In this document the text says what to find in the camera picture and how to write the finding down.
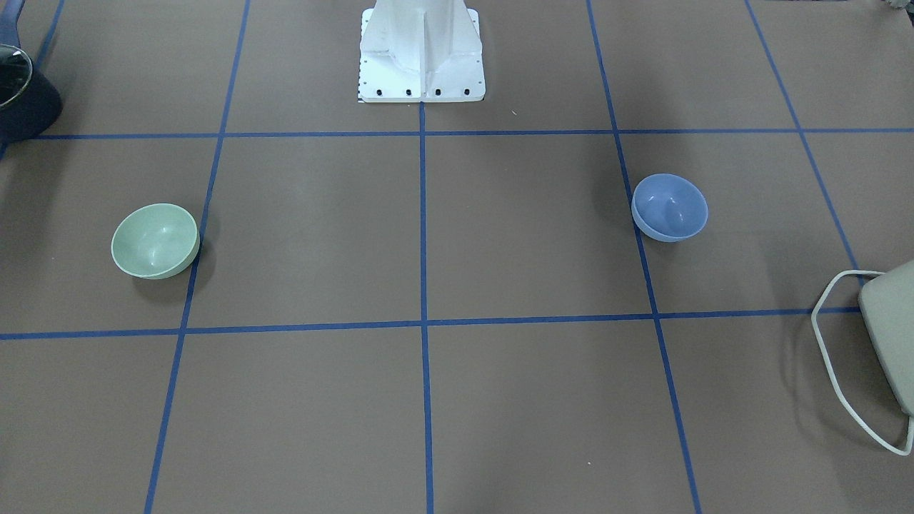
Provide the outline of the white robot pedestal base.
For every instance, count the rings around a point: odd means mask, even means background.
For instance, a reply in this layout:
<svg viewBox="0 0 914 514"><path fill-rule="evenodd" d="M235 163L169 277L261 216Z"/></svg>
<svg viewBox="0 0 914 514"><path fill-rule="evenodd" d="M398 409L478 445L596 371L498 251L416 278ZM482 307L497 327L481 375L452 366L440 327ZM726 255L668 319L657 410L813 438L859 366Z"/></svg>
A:
<svg viewBox="0 0 914 514"><path fill-rule="evenodd" d="M480 17L463 1L378 1L360 16L357 99L366 104L486 97Z"/></svg>

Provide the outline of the blue bowl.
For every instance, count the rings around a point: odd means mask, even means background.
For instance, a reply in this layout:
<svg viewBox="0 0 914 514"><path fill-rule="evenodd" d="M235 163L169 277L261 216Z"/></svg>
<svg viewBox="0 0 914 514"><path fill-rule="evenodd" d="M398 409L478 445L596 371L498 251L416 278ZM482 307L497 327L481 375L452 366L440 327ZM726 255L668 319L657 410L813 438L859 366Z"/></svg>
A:
<svg viewBox="0 0 914 514"><path fill-rule="evenodd" d="M688 179L654 173L641 180L631 196L636 227L661 243L680 243L704 231L709 219L705 196Z"/></svg>

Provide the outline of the dark blue saucepan with lid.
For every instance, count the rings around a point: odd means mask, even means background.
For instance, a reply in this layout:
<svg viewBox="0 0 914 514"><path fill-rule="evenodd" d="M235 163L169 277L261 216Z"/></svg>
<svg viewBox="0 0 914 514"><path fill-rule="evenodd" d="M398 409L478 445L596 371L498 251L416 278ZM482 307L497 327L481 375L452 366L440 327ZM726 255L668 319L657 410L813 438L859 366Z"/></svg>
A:
<svg viewBox="0 0 914 514"><path fill-rule="evenodd" d="M58 120L62 100L21 48L19 17L25 3L6 1L1 14L1 143L23 142L48 130Z"/></svg>

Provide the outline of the green bowl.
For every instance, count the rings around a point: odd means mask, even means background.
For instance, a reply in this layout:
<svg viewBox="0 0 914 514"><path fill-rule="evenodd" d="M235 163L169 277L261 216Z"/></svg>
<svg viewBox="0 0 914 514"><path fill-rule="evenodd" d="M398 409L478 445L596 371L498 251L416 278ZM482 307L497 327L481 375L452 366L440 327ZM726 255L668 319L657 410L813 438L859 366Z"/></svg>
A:
<svg viewBox="0 0 914 514"><path fill-rule="evenodd" d="M146 280L177 276L197 257L196 219L172 203L154 203L129 214L112 234L111 259L121 272Z"/></svg>

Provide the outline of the cream toaster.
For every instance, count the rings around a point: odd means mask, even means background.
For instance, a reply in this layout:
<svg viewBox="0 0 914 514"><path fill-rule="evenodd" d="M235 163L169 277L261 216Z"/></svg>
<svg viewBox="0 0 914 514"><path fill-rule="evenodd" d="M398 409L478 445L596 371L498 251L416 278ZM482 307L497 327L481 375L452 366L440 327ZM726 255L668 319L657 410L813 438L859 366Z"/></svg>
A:
<svg viewBox="0 0 914 514"><path fill-rule="evenodd" d="M913 261L868 281L859 306L902 412L913 413Z"/></svg>

